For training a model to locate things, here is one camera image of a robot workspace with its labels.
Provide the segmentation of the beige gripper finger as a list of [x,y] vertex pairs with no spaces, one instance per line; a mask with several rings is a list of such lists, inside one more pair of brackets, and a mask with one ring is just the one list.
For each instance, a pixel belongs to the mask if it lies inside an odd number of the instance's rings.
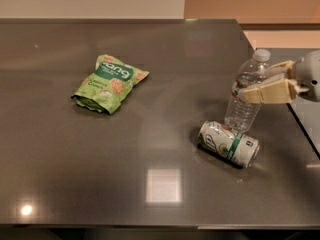
[[271,75],[284,74],[286,78],[292,79],[294,77],[294,65],[294,61],[287,60],[270,66],[268,72]]
[[239,98],[250,104],[284,104],[296,99],[302,88],[296,80],[263,81],[239,91]]

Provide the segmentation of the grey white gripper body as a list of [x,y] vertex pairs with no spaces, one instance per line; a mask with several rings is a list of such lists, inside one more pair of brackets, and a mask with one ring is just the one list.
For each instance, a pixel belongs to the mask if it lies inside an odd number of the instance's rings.
[[295,63],[295,79],[302,88],[302,98],[320,102],[320,50],[306,54]]

